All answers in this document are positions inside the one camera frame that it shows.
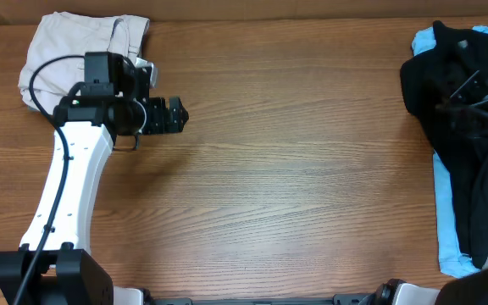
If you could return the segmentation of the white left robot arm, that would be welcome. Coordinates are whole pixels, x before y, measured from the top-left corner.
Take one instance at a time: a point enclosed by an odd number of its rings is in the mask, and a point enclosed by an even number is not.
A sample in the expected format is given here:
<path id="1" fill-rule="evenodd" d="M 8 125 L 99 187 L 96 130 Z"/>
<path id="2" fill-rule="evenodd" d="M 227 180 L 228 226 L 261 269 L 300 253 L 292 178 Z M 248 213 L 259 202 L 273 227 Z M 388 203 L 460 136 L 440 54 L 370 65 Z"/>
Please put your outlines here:
<path id="1" fill-rule="evenodd" d="M 34 219 L 16 251 L 0 252 L 0 290 L 10 304 L 152 304 L 149 290 L 114 284 L 91 255 L 98 186 L 118 136 L 179 133 L 178 97 L 150 97 L 151 63 L 85 61 L 85 79 L 51 114 L 53 158 Z"/>

